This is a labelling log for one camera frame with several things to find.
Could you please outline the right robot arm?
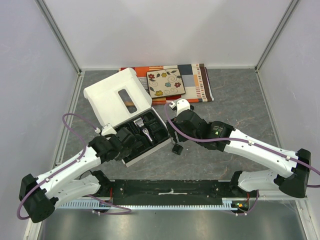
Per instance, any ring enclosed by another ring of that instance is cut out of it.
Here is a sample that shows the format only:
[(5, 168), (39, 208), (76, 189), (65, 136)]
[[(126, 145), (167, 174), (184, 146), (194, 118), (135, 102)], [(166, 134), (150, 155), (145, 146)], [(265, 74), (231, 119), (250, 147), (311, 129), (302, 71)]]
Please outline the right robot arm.
[(208, 149), (234, 154), (266, 167), (266, 170), (236, 171), (229, 191), (235, 197), (256, 190), (279, 190), (294, 197), (304, 198), (310, 175), (311, 152), (285, 150), (257, 140), (222, 121), (206, 122), (194, 111), (187, 109), (168, 119), (171, 132), (179, 140), (191, 140)]

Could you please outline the silver black hair clipper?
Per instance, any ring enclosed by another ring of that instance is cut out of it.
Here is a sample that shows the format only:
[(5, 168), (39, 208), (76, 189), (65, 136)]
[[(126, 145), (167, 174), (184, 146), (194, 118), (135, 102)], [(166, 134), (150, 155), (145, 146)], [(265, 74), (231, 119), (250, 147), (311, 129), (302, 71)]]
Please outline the silver black hair clipper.
[(143, 119), (141, 117), (135, 119), (133, 121), (133, 123), (141, 130), (141, 132), (146, 136), (146, 138), (148, 139), (148, 141), (151, 143), (151, 145), (154, 144), (154, 140), (151, 137), (149, 130), (147, 129), (147, 127), (145, 126), (145, 123), (143, 121)]

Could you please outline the white hair clipper kit box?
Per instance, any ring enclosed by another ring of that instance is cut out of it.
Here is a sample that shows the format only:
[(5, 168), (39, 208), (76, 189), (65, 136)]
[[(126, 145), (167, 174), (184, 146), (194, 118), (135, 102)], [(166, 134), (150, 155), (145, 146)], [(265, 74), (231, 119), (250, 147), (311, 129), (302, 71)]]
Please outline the white hair clipper kit box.
[[(152, 107), (152, 98), (132, 68), (121, 70), (86, 87), (83, 95), (89, 101), (102, 128), (111, 124), (118, 132), (125, 127), (137, 138), (131, 154), (120, 160), (126, 167), (170, 143), (165, 122)], [(134, 124), (134, 120), (138, 118), (143, 119), (154, 141), (153, 145)]]

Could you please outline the black comb guard attachment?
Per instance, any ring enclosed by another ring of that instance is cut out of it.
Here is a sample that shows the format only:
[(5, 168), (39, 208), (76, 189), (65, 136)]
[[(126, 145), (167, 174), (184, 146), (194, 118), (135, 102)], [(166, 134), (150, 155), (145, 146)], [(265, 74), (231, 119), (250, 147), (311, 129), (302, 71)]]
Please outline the black comb guard attachment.
[(171, 152), (180, 156), (182, 154), (183, 150), (184, 150), (183, 146), (181, 146), (179, 144), (174, 144)]

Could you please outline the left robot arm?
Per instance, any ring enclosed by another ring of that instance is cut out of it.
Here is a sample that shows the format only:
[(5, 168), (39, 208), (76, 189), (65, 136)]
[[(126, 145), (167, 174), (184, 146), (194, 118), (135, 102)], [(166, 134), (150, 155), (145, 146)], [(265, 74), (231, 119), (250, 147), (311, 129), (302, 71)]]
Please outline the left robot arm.
[[(21, 180), (17, 217), (39, 223), (67, 202), (88, 195), (106, 196), (111, 181), (102, 171), (91, 169), (112, 160), (122, 160), (131, 154), (136, 142), (135, 135), (123, 127), (110, 137), (96, 136), (78, 154), (46, 173), (26, 175)], [(79, 178), (86, 172), (90, 174)], [(21, 216), (21, 208), (26, 210), (26, 217)]]

